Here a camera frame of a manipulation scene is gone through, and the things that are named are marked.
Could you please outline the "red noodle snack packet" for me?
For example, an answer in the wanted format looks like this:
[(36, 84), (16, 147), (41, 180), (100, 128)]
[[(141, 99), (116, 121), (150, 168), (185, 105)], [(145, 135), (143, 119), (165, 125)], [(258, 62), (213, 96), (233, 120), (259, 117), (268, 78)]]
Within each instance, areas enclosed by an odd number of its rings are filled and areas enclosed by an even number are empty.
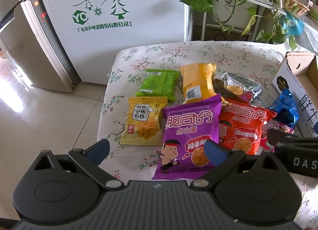
[(254, 155), (259, 149), (262, 127), (275, 116), (272, 110), (231, 100), (219, 116), (219, 144)]

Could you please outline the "pink white snack packet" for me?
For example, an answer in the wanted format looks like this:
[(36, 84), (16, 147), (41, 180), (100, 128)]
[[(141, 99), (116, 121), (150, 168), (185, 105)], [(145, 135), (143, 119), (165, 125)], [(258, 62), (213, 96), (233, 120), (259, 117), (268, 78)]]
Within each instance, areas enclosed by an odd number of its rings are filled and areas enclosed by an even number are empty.
[(278, 141), (287, 135), (292, 135), (294, 129), (289, 126), (271, 119), (262, 127), (260, 146), (263, 149), (274, 151), (274, 146)]

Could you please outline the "purple noodle snack packet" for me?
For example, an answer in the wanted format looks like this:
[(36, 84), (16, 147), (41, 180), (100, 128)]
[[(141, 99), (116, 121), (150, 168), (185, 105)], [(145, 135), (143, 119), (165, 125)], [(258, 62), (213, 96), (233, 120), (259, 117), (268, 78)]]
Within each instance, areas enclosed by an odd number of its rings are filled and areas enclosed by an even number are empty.
[(219, 115), (222, 98), (168, 107), (163, 145), (153, 180), (196, 179), (214, 167), (206, 157), (207, 140), (219, 140)]

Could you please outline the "blue foil snack packet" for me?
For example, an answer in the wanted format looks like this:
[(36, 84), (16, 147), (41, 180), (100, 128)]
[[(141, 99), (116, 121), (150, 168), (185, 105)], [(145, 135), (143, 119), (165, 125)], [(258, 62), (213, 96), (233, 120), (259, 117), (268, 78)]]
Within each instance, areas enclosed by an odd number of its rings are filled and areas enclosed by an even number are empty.
[(276, 112), (274, 120), (295, 129), (299, 119), (299, 113), (294, 96), (285, 88), (277, 99), (269, 106), (271, 111)]

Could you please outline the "yellow waffle snack packet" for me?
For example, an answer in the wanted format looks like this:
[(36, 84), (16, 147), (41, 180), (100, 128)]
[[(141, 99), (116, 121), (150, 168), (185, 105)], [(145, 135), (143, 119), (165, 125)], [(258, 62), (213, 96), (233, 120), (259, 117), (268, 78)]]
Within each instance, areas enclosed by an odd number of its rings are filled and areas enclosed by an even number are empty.
[(160, 146), (162, 110), (168, 104), (167, 97), (131, 97), (126, 127), (120, 144), (131, 146)]

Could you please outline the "silver foil snack packet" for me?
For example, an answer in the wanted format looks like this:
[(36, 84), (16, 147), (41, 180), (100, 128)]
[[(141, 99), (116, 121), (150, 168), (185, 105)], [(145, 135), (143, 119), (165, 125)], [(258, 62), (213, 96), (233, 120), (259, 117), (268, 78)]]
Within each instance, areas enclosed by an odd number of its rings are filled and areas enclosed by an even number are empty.
[(237, 100), (250, 103), (263, 89), (260, 83), (242, 74), (224, 72), (214, 76), (213, 87), (225, 100)]

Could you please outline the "orange bread packet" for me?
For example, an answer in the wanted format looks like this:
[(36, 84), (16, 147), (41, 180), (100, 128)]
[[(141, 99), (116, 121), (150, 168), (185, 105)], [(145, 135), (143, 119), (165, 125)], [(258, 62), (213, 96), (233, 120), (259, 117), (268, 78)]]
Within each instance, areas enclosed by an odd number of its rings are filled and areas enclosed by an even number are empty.
[(180, 67), (183, 78), (184, 104), (195, 103), (216, 95), (214, 63), (193, 63)]

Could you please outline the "green snack packet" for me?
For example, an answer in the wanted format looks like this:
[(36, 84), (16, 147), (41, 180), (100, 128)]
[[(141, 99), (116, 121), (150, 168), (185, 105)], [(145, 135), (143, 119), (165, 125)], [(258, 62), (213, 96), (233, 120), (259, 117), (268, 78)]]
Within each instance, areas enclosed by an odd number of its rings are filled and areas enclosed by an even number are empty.
[(175, 101), (175, 85), (180, 76), (176, 70), (147, 69), (146, 77), (136, 97), (166, 97)]

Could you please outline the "cardboard milk box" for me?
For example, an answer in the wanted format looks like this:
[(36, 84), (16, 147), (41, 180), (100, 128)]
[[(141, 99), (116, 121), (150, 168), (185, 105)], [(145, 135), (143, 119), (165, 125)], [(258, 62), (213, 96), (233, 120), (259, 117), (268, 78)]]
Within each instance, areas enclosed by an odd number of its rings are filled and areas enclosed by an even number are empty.
[(317, 55), (287, 52), (272, 83), (279, 92), (288, 88), (292, 93), (302, 135), (317, 137)]

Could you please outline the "blue round fan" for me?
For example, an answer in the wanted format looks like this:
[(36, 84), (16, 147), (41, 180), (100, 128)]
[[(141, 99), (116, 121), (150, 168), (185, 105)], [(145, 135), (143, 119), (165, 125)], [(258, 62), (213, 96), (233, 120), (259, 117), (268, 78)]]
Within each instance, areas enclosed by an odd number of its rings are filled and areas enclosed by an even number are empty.
[(282, 28), (290, 36), (298, 37), (302, 34), (304, 24), (301, 20), (294, 17), (289, 12), (286, 13), (283, 21)]

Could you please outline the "white chest freezer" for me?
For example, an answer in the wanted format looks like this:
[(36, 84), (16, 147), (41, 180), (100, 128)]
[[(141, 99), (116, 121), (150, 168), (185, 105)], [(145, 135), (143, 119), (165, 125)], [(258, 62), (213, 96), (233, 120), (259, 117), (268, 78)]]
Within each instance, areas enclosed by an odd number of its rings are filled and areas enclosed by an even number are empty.
[(182, 0), (42, 0), (80, 79), (106, 84), (119, 51), (187, 41), (189, 8)]

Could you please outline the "silver refrigerator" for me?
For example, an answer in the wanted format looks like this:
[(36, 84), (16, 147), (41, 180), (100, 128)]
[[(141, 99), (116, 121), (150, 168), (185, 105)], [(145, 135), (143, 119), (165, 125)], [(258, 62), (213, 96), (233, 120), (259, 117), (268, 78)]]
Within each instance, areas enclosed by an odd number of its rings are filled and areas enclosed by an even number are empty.
[(32, 85), (72, 92), (80, 78), (40, 0), (1, 0), (1, 51)]

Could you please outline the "wicker basket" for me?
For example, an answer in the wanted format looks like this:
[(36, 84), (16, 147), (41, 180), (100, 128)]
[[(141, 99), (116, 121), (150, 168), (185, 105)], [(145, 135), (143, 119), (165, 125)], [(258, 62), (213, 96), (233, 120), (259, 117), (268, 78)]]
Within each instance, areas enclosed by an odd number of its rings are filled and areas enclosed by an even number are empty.
[(282, 8), (298, 17), (301, 17), (310, 11), (308, 7), (296, 0), (282, 0)]

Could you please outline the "pothos plant in white pot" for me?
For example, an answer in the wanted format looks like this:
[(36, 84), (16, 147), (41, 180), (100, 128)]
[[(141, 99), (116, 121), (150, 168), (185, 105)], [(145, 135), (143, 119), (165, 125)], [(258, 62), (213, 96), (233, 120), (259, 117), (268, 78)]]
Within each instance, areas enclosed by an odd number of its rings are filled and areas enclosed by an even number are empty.
[[(229, 21), (234, 17), (238, 8), (244, 6), (251, 0), (180, 0), (181, 3), (189, 6), (192, 10), (210, 14), (223, 32), (230, 33), (234, 26)], [(295, 18), (294, 11), (297, 5), (291, 10), (287, 10), (283, 5), (283, 0), (266, 0), (269, 2), (267, 9), (268, 15), (261, 15), (254, 7), (245, 10), (250, 16), (247, 25), (242, 30), (241, 35), (250, 33), (258, 19), (269, 19), (272, 21), (272, 28), (269, 30), (254, 30), (258, 35), (256, 41), (264, 43), (284, 43), (288, 42), (291, 50), (297, 48), (295, 35), (288, 29), (292, 20)]]

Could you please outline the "white metal plant rack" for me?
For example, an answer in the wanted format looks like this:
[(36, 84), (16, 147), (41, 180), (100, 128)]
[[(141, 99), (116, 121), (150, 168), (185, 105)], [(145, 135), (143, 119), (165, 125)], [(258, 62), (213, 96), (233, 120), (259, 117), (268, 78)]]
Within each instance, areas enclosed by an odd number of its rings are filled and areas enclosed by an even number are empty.
[(278, 0), (277, 4), (274, 4), (274, 0), (245, 0), (241, 6), (237, 6), (232, 12), (230, 4), (233, 2), (234, 0), (214, 1), (214, 9), (211, 12), (203, 13), (201, 41), (205, 40), (208, 28), (222, 29), (220, 23), (217, 22), (218, 18), (225, 21), (226, 27), (232, 27), (233, 33), (242, 34), (251, 18), (247, 11), (250, 7), (255, 9), (256, 17), (255, 23), (251, 26), (250, 31), (246, 33), (249, 41), (255, 41), (263, 18), (268, 18), (271, 15), (286, 15), (286, 12), (283, 10), (282, 0)]

